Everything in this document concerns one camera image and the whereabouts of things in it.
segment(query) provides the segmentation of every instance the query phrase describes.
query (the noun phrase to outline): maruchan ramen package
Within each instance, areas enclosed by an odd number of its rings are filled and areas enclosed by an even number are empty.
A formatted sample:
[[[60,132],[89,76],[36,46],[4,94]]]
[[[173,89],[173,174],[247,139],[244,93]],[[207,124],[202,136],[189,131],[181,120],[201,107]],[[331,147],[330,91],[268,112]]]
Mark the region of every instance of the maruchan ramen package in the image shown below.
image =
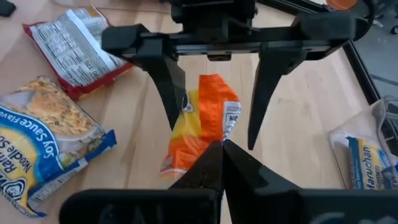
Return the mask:
[[[184,175],[211,142],[227,139],[240,113],[238,97],[219,75],[201,75],[199,89],[185,95],[162,163],[160,186],[170,187]]]
[[[101,49],[109,22],[93,6],[71,9],[52,22],[23,25],[73,100],[108,85],[132,65]]]
[[[347,137],[351,151],[351,179],[354,189],[398,189],[398,159],[377,144]]]
[[[48,78],[0,96],[0,193],[28,217],[71,176],[116,144]]]

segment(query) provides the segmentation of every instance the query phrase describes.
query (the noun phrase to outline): black metal frame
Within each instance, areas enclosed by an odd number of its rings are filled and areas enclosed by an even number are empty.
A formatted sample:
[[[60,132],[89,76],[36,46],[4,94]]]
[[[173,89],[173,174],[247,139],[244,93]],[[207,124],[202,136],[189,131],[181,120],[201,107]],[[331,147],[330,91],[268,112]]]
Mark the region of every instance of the black metal frame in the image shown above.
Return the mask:
[[[175,21],[180,20],[179,16],[172,10]],[[214,12],[203,24],[195,23],[196,30],[186,31],[184,27],[183,32],[174,34],[152,33],[142,24],[109,27],[102,34],[102,49],[148,72],[172,129],[183,108],[185,93],[185,72],[177,65],[179,56],[207,54],[209,60],[222,61],[231,60],[231,54],[258,53],[248,128],[248,148],[252,150],[281,76],[288,75],[304,60],[327,57],[363,32],[364,26],[363,19],[347,11],[327,9],[319,14],[301,13],[289,27],[253,28],[243,20]]]
[[[258,2],[292,15],[297,15],[300,12],[318,13],[329,10],[328,6],[309,0],[258,0]],[[380,94],[376,90],[361,56],[356,50],[354,42],[349,41],[343,48],[368,103],[372,104],[380,100]]]

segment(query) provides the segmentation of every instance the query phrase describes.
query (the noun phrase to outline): red ramen package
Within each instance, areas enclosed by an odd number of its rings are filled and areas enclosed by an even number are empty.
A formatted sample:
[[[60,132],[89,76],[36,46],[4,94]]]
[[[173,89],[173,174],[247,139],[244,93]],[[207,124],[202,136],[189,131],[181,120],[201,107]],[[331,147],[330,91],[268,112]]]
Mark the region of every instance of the red ramen package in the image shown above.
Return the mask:
[[[23,25],[73,100],[109,85],[132,65],[101,49],[109,22],[93,6],[67,10],[52,22]]]
[[[199,89],[187,91],[185,98],[162,163],[161,187],[181,178],[211,142],[228,139],[241,114],[238,96],[217,74],[201,75]]]

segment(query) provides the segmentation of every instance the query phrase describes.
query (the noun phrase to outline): nutrition facts label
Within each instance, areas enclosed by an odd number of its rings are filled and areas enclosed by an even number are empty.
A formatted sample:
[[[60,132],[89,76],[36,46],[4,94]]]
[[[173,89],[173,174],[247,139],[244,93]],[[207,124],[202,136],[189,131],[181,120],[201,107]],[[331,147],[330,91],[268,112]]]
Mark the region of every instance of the nutrition facts label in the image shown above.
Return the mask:
[[[229,134],[231,133],[232,128],[237,122],[240,114],[241,114],[241,104],[239,102],[235,101],[224,102],[223,141],[229,138]]]
[[[100,13],[75,9],[30,30],[55,71],[72,86],[85,86],[125,63],[101,49],[107,26]]]

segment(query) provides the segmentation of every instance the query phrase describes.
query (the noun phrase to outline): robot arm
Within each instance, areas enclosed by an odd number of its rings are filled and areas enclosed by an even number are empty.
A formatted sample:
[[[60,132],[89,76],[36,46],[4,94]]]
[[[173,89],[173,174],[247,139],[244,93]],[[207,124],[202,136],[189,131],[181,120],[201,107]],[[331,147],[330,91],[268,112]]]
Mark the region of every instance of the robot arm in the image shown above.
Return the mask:
[[[102,48],[147,71],[158,91],[170,127],[181,111],[185,72],[179,56],[206,54],[211,61],[232,54],[259,55],[252,93],[248,148],[254,147],[268,102],[282,75],[304,60],[319,60],[355,38],[357,24],[347,11],[301,14],[290,27],[255,28],[255,0],[168,0],[172,19],[183,25],[175,34],[152,33],[142,24],[110,27]]]

